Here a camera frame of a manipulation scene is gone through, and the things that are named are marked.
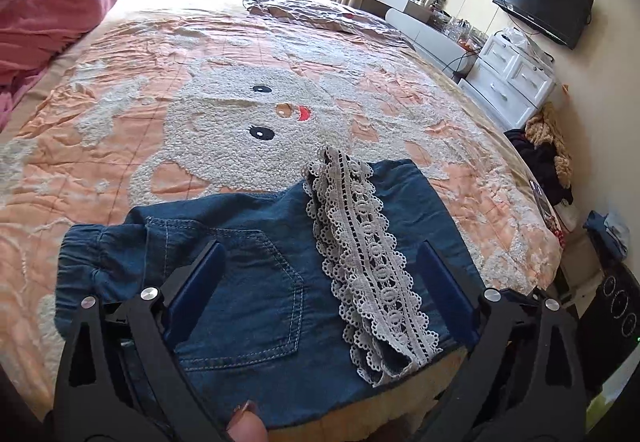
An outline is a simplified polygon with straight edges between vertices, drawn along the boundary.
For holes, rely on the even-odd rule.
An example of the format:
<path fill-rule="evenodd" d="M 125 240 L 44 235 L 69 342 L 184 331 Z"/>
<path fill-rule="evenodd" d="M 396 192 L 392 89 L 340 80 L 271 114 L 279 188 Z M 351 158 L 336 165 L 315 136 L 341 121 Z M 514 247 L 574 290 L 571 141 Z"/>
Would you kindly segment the left hand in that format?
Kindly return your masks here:
<path fill-rule="evenodd" d="M 253 401 L 246 401 L 234 411 L 226 428 L 234 442 L 268 442 L 268 431 L 257 414 Z"/>

